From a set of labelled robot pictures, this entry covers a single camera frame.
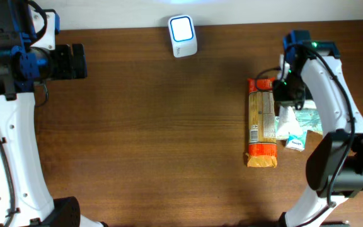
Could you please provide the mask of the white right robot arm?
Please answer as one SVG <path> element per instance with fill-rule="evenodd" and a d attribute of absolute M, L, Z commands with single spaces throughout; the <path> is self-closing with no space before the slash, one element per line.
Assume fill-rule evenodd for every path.
<path fill-rule="evenodd" d="M 345 82 L 335 42 L 293 30 L 283 46 L 274 100 L 296 110 L 307 98 L 314 101 L 323 139 L 307 160 L 305 191 L 278 225 L 325 226 L 334 209 L 363 191 L 363 116 Z"/>

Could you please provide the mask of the orange spaghetti packet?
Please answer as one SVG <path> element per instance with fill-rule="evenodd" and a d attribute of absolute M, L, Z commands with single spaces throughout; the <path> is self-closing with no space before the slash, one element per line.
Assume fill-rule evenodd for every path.
<path fill-rule="evenodd" d="M 248 80 L 248 167 L 277 166 L 273 82 L 273 78 Z"/>

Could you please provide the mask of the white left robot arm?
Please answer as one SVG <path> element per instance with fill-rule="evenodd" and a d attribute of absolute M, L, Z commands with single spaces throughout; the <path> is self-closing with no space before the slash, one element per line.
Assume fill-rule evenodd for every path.
<path fill-rule="evenodd" d="M 88 74 L 84 46 L 56 44 L 59 32 L 53 9 L 0 0 L 0 226 L 96 226 L 75 197 L 51 196 L 40 163 L 35 87 Z"/>

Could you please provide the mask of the white bamboo print tube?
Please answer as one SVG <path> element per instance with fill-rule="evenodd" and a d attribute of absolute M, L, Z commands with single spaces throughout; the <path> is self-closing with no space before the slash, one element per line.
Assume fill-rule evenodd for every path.
<path fill-rule="evenodd" d="M 292 107 L 280 107 L 279 114 L 275 118 L 275 135 L 277 140 L 286 140 L 289 136 L 301 136 L 303 130 L 296 119 Z"/>

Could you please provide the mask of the teal wet wipes pack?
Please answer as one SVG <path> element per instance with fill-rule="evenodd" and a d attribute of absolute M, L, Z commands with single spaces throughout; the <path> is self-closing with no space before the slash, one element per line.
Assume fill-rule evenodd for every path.
<path fill-rule="evenodd" d="M 294 113 L 303 132 L 312 131 L 323 134 L 321 119 L 317 109 L 295 110 Z"/>

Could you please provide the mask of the teal Kleenex tissue pack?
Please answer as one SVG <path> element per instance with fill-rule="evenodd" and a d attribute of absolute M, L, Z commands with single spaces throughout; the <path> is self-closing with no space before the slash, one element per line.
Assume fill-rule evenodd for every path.
<path fill-rule="evenodd" d="M 297 151 L 304 151 L 306 146 L 306 137 L 306 132 L 303 132 L 301 135 L 290 134 L 285 143 L 285 147 Z"/>

